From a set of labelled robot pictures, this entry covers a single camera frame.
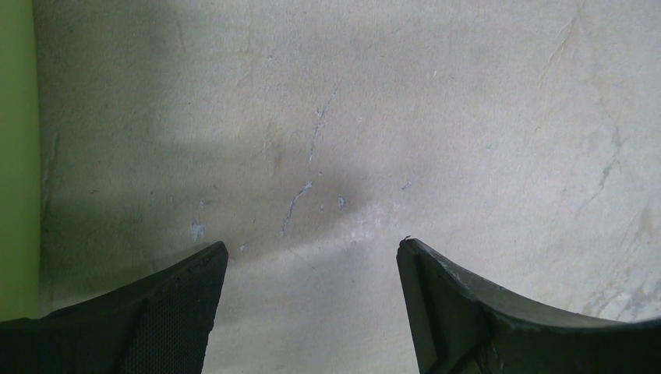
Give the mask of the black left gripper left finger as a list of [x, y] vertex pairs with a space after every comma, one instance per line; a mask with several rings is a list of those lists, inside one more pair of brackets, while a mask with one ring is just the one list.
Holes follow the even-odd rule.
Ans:
[[228, 265], [223, 242], [40, 319], [1, 324], [3, 373], [200, 373]]

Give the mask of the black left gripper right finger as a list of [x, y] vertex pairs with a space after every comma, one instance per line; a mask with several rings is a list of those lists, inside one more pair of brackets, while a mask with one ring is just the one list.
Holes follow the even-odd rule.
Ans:
[[622, 323], [531, 300], [424, 242], [397, 254], [422, 373], [657, 373], [660, 322]]

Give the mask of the lime green tray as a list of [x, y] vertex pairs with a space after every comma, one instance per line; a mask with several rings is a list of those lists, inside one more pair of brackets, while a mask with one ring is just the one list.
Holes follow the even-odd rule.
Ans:
[[1, 320], [38, 311], [41, 160], [33, 5], [1, 1]]

